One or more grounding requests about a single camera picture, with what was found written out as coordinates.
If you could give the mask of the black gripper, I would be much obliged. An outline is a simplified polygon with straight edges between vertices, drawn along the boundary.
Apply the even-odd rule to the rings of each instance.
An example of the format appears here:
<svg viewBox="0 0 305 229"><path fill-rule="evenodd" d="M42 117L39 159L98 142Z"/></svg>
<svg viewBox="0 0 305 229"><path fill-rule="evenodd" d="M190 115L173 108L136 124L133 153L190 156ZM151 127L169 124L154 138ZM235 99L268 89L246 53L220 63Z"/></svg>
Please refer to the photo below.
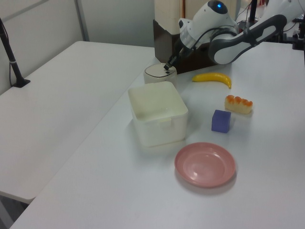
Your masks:
<svg viewBox="0 0 305 229"><path fill-rule="evenodd" d="M177 59L186 58L191 54L191 49L186 47L183 42L178 39L174 44L174 55L172 55L168 62L164 65L165 70L169 70L171 67L175 65Z"/></svg>

